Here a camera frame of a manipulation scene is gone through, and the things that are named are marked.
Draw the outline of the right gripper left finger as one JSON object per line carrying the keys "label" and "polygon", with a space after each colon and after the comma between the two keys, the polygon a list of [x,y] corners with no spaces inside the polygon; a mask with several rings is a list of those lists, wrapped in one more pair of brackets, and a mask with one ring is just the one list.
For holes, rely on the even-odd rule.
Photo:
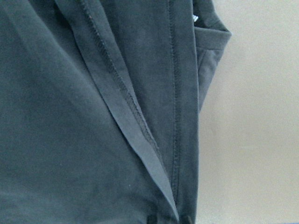
{"label": "right gripper left finger", "polygon": [[157,224],[157,216],[147,216],[146,224]]}

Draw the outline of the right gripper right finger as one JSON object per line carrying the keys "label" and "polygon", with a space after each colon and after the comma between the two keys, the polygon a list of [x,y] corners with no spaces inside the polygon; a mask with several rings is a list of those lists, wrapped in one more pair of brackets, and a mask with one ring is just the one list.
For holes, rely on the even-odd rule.
{"label": "right gripper right finger", "polygon": [[190,216],[181,216],[181,224],[193,224]]}

